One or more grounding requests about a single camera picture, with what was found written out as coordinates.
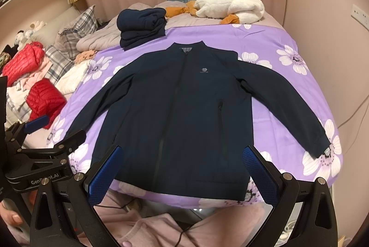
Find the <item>person left hand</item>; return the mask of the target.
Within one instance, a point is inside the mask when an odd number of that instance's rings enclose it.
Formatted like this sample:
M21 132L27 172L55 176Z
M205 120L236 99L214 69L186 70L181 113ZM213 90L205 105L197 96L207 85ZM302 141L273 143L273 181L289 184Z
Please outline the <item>person left hand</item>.
M1 213L1 218L8 225L11 225L13 227L20 227L20 225L23 224L23 219L21 218L21 216L17 212L7 209L3 201L1 201L0 213Z

